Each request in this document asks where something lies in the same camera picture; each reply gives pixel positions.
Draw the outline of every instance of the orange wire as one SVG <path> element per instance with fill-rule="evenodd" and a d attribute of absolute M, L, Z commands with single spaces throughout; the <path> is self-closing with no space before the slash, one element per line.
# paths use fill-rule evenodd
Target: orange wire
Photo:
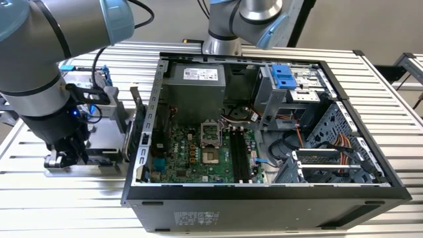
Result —
<path fill-rule="evenodd" d="M 298 147 L 300 148 L 304 148 L 304 145 L 302 145 L 302 140 L 301 140 L 301 135 L 298 134 L 298 129 L 297 129 L 297 126 L 294 126 L 296 128 L 296 135 L 297 135 L 297 140 L 298 140 Z"/>
<path fill-rule="evenodd" d="M 340 134 L 340 138 L 341 138 L 341 146 L 344 146 L 344 137 L 342 137 L 341 134 Z M 340 162 L 340 164 L 344 165 L 344 155 L 342 155 L 341 152 L 340 152 L 340 157 L 341 157 L 341 162 Z"/>
<path fill-rule="evenodd" d="M 256 110 L 252 109 L 252 105 L 250 105 L 250 107 L 249 107 L 249 110 L 252 110 L 252 112 L 254 112 L 258 116 L 262 117 L 262 113 L 257 113 Z M 289 119 L 289 116 L 286 116 L 286 115 L 276 115 L 276 117 L 277 117 L 278 119 Z"/>

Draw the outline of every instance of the aluminum slotted table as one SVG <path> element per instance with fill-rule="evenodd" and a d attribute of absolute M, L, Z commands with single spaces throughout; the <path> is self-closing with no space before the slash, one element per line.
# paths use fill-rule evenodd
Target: aluminum slotted table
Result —
<path fill-rule="evenodd" d="M 129 87 L 147 102 L 158 52 L 198 54 L 198 44 L 123 42 L 109 47 L 97 65 L 110 68 L 113 85 L 126 108 Z M 398 97 L 365 56 L 352 51 L 244 46 L 245 57 L 324 60 L 350 98 L 413 200 L 348 231 L 318 233 L 193 233 L 177 237 L 423 237 L 423 121 Z M 66 64 L 90 67 L 94 52 Z M 1 237 L 157 237 L 145 233 L 130 209 L 119 206 L 123 177 L 46 178 L 42 141 L 21 121 L 0 146 Z"/>

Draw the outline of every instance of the black cable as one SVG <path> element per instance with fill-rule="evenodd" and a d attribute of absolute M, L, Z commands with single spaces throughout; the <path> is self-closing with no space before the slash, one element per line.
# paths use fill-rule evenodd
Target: black cable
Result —
<path fill-rule="evenodd" d="M 232 112 L 234 111 L 234 108 L 236 108 L 236 106 L 230 108 L 229 113 L 226 114 L 226 116 L 232 115 Z"/>
<path fill-rule="evenodd" d="M 204 4 L 204 8 L 205 8 L 206 14 L 210 16 L 210 12 L 209 12 L 209 9 L 206 8 L 206 4 L 205 4 L 204 0 L 202 0 L 202 4 Z"/>
<path fill-rule="evenodd" d="M 85 124 L 97 124 L 101 119 L 102 119 L 102 112 L 101 112 L 101 109 L 98 108 L 97 105 L 91 104 L 91 106 L 98 110 L 98 119 L 95 121 L 89 121 L 89 120 L 79 120 L 81 123 L 85 123 Z"/>
<path fill-rule="evenodd" d="M 131 2 L 135 6 L 141 7 L 149 13 L 149 19 L 145 22 L 134 25 L 134 29 L 137 29 L 137 28 L 147 25 L 153 21 L 154 14 L 153 14 L 153 11 L 150 10 L 150 8 L 139 1 L 137 1 L 137 0 L 126 0 L 126 1 Z"/>
<path fill-rule="evenodd" d="M 296 145 L 292 145 L 286 142 L 286 138 L 292 135 L 296 135 L 296 130 L 288 130 L 282 135 L 281 135 L 281 138 L 280 138 L 280 142 L 282 143 L 282 145 L 289 149 L 289 150 L 297 150 L 298 149 L 298 146 Z"/>
<path fill-rule="evenodd" d="M 338 152 L 348 152 L 348 153 L 353 153 L 353 149 L 352 148 L 348 148 L 348 147 L 344 147 L 344 146 L 337 146 L 337 145 L 333 145 L 330 144 L 328 141 L 322 141 L 320 142 L 318 144 L 316 144 L 312 148 L 316 149 L 316 148 L 320 148 L 322 145 L 325 145 L 326 148 L 329 149 L 334 149 L 337 150 Z"/>
<path fill-rule="evenodd" d="M 131 2 L 134 5 L 139 6 L 149 13 L 149 19 L 145 22 L 134 25 L 134 29 L 137 29 L 137 28 L 147 25 L 153 21 L 154 14 L 153 14 L 153 11 L 150 10 L 150 8 L 139 1 L 137 1 L 137 0 L 126 0 L 126 1 Z M 105 50 L 105 47 L 98 50 L 98 52 L 93 58 L 93 63 L 91 63 L 91 68 L 90 68 L 90 80 L 91 80 L 91 87 L 93 88 L 97 88 L 97 83 L 94 81 L 94 70 L 95 70 L 94 68 L 97 67 L 97 61 L 98 61 L 99 55 L 102 54 L 103 50 Z"/>
<path fill-rule="evenodd" d="M 281 143 L 281 141 L 284 140 L 284 138 L 282 138 L 282 135 L 281 135 L 281 138 L 280 139 L 277 139 L 277 140 L 274 140 L 272 143 L 270 143 L 270 145 L 268 146 L 268 148 L 266 148 L 266 153 L 269 154 L 269 156 L 273 158 L 273 159 L 276 159 L 276 160 L 286 160 L 286 158 L 288 158 L 288 156 L 276 156 L 274 154 L 273 154 L 273 151 L 272 151 L 272 149 L 273 149 L 273 147 L 276 146 L 276 145 L 278 145 L 278 143 Z"/>
<path fill-rule="evenodd" d="M 280 148 L 280 144 L 277 144 L 277 149 L 278 149 L 280 153 L 282 153 L 282 154 L 284 154 L 284 151 L 281 151 L 281 148 Z"/>
<path fill-rule="evenodd" d="M 394 89 L 394 91 L 397 91 L 400 89 L 400 87 L 402 86 L 402 84 L 405 83 L 406 79 L 409 78 L 410 74 L 408 74 L 406 78 L 402 80 L 401 84 L 397 86 L 397 88 Z"/>
<path fill-rule="evenodd" d="M 101 49 L 98 50 L 97 54 L 94 55 L 93 62 L 91 62 L 91 68 L 90 68 L 90 83 L 91 83 L 91 88 L 93 88 L 93 89 L 97 89 L 97 88 L 98 88 L 97 82 L 94 81 L 94 71 L 95 71 L 97 61 L 98 61 L 99 55 L 102 54 L 105 48 L 106 48 L 106 47 L 103 47 L 103 48 L 101 48 Z"/>
<path fill-rule="evenodd" d="M 269 162 L 258 162 L 258 163 L 261 163 L 261 164 L 268 164 L 270 167 L 278 168 L 278 166 L 272 165 Z"/>
<path fill-rule="evenodd" d="M 417 108 L 420 102 L 421 102 L 421 99 L 418 99 L 417 102 L 416 102 L 416 104 L 413 105 L 413 107 L 412 107 L 413 110 Z"/>
<path fill-rule="evenodd" d="M 204 8 L 202 8 L 202 5 L 201 5 L 201 3 L 200 3 L 200 0 L 197 0 L 197 3 L 198 3 L 198 5 L 200 5 L 201 11 L 202 11 L 202 13 L 204 13 L 206 19 L 209 19 L 209 16 L 206 15 L 206 12 L 205 12 L 205 10 L 204 10 Z"/>

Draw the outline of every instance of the wall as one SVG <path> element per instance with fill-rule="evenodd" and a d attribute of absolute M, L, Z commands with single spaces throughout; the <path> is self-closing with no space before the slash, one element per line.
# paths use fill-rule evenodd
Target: wall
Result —
<path fill-rule="evenodd" d="M 154 21 L 135 30 L 131 41 L 181 42 L 184 38 L 204 40 L 208 33 L 205 18 L 196 0 L 142 0 L 154 13 Z M 149 14 L 130 4 L 135 24 Z"/>
<path fill-rule="evenodd" d="M 423 53 L 423 0 L 317 0 L 297 47 L 362 50 L 373 64 Z"/>

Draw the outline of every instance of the label sticker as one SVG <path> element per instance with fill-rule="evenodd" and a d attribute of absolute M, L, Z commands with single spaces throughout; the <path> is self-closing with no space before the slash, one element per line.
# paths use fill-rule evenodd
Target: label sticker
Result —
<path fill-rule="evenodd" d="M 253 113 L 252 116 L 250 116 L 250 121 L 256 121 L 258 118 L 258 114 Z"/>
<path fill-rule="evenodd" d="M 214 68 L 185 68 L 184 79 L 217 81 L 217 69 Z"/>
<path fill-rule="evenodd" d="M 216 225 L 220 212 L 174 212 L 174 223 L 178 226 Z"/>

